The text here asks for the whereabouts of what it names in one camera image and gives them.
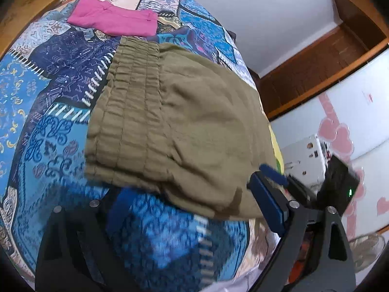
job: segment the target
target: silver screw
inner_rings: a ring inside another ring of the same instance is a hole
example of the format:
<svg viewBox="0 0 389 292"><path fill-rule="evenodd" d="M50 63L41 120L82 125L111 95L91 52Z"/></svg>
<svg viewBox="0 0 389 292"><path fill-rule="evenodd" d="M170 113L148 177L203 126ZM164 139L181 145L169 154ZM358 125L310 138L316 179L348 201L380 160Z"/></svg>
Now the silver screw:
<svg viewBox="0 0 389 292"><path fill-rule="evenodd" d="M54 208L53 208L53 212L54 213L59 213L59 212L61 212L62 211L62 206L60 206L60 205L57 205L57 206L55 206Z"/></svg>
<svg viewBox="0 0 389 292"><path fill-rule="evenodd" d="M300 207L300 203L295 201L295 200L292 200L292 201L289 201L289 206L291 208L298 209Z"/></svg>
<svg viewBox="0 0 389 292"><path fill-rule="evenodd" d="M333 206L329 206L327 208L327 211L330 212L331 214L335 214L336 213L336 208L334 208Z"/></svg>
<svg viewBox="0 0 389 292"><path fill-rule="evenodd" d="M99 200L92 200L91 202L89 202L89 206L91 208L96 208L100 205L100 201Z"/></svg>

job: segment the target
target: pink folded cloth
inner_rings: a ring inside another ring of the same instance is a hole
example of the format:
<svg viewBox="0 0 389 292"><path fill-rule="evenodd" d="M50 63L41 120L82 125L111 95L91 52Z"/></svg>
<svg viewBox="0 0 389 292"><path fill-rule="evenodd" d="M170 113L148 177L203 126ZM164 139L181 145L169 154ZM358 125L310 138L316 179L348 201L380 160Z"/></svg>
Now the pink folded cloth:
<svg viewBox="0 0 389 292"><path fill-rule="evenodd" d="M95 28L111 36L154 36L158 14L150 9L134 11L108 1L79 0L67 22L83 28Z"/></svg>

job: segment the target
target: floor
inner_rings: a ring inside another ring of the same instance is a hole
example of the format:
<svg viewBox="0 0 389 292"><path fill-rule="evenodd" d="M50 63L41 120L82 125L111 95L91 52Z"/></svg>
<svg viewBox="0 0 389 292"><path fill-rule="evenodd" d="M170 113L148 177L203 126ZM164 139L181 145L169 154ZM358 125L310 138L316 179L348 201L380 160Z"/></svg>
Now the floor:
<svg viewBox="0 0 389 292"><path fill-rule="evenodd" d="M358 59L367 48L343 24L324 35L257 83L269 113Z"/></svg>

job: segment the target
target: folded garment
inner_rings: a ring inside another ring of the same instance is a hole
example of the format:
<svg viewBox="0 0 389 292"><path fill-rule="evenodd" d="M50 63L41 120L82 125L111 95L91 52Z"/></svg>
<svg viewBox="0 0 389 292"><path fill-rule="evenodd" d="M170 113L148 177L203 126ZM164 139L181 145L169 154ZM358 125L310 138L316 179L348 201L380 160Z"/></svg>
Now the folded garment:
<svg viewBox="0 0 389 292"><path fill-rule="evenodd" d="M158 14L150 9L134 11L114 6L108 1L79 0L68 23L95 28L111 36L153 36Z"/></svg>
<svg viewBox="0 0 389 292"><path fill-rule="evenodd" d="M87 177L210 218L262 217L246 184L276 161L255 89L184 48L133 37L122 37L107 79L88 125Z"/></svg>

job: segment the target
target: patchwork bedspread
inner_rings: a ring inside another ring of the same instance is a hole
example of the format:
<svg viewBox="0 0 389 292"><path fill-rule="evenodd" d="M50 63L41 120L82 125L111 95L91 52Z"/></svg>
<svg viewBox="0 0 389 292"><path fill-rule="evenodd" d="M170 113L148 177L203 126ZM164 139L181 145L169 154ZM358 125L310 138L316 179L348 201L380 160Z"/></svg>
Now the patchwork bedspread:
<svg viewBox="0 0 389 292"><path fill-rule="evenodd" d="M185 47L255 88L227 31L195 0L108 1L153 9L158 30L149 40ZM85 206L109 188L85 179L84 144L120 38L67 24L77 2L62 0L31 23L0 61L0 244L32 282L53 207ZM110 216L115 251L144 289L199 291L244 273L255 264L247 258L264 258L260 249L247 251L248 222L207 220L154 195L126 189Z"/></svg>

